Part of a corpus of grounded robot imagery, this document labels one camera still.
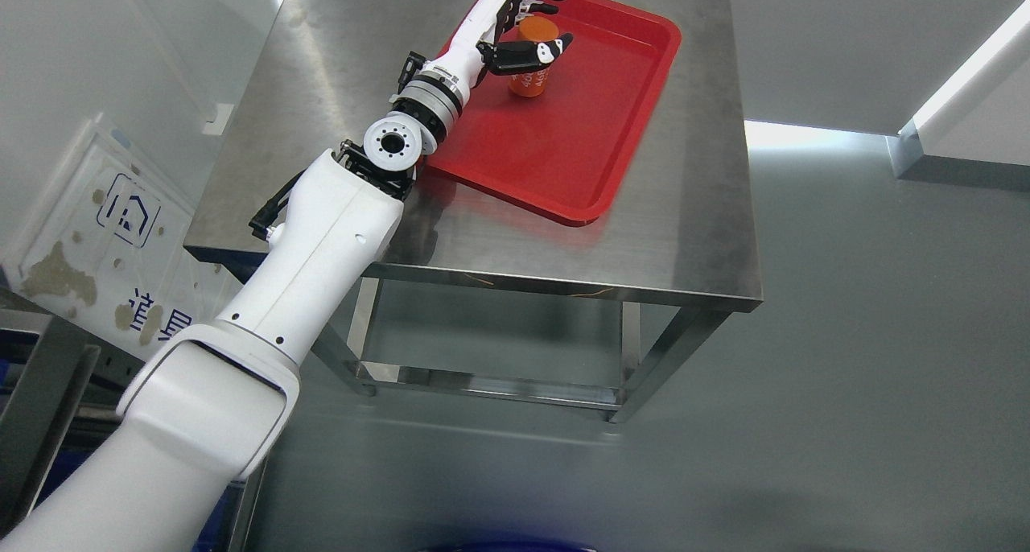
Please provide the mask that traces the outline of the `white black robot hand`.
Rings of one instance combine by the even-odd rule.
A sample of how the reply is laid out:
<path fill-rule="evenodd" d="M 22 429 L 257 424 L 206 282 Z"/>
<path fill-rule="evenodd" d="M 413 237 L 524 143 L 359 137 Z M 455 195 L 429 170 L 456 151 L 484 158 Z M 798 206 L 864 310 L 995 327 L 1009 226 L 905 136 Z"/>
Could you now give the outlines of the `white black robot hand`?
<path fill-rule="evenodd" d="M 557 2 L 562 1 L 478 0 L 457 27 L 448 49 L 424 68 L 455 76 L 467 87 L 477 87 L 486 72 L 510 76 L 550 68 L 569 49 L 572 34 L 540 43 L 533 39 L 503 43 L 501 38 L 531 18 L 557 14 Z"/>

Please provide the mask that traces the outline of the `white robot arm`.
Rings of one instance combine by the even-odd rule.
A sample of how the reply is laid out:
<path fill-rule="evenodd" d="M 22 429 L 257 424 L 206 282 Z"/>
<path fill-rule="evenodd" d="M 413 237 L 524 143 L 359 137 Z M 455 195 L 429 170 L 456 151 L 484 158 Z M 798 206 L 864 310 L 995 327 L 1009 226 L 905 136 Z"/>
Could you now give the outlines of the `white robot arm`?
<path fill-rule="evenodd" d="M 265 459 L 299 396 L 299 366 L 382 256 L 410 171 L 459 119 L 484 71 L 452 55 L 408 76 L 360 147 L 295 182 L 270 251 L 216 318 L 163 344 L 117 406 L 118 428 L 2 539 L 4 551 L 188 551 L 233 481 Z"/>

